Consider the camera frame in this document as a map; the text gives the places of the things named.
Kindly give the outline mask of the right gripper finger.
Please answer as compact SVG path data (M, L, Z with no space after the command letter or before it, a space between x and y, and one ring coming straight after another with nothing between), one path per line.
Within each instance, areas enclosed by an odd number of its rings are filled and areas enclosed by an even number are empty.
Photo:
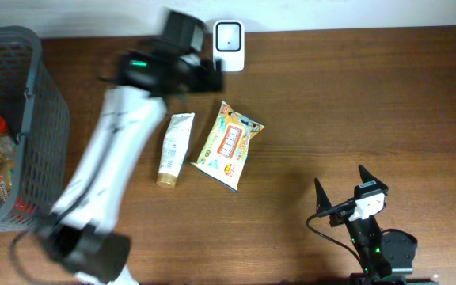
M363 165L359 165L358 170L363 184L378 183L378 179L374 175L372 175Z
M321 182L317 178L315 178L313 182L316 192L316 213L320 214L331 209L332 204L330 203L329 198L321 185Z

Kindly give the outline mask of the white cream tube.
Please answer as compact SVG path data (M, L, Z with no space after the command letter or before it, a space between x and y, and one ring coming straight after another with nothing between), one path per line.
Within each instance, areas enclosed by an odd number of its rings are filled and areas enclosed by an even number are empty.
M157 186L174 188L187 154L195 114L181 113L171 116L161 149Z

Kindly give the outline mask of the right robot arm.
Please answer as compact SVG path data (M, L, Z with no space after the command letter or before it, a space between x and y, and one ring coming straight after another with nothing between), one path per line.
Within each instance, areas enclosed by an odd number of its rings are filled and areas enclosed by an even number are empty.
M352 273L348 284L433 284L431 279L409 279L418 241L398 229L382 229L375 216L386 208L390 188L358 166L362 183L354 187L353 197L333 206L316 178L316 212L306 220L306 227L316 235L346 249L362 271ZM329 218L331 227L346 226L352 247L314 229L313 219Z

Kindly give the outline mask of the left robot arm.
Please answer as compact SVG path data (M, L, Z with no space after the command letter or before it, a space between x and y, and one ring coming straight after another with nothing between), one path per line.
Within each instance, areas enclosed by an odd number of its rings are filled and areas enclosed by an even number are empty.
M207 27L169 11L146 49L124 52L97 126L69 184L32 234L48 257L83 284L134 284L131 239L114 228L139 156L167 113L167 99L222 89L221 62L201 58Z

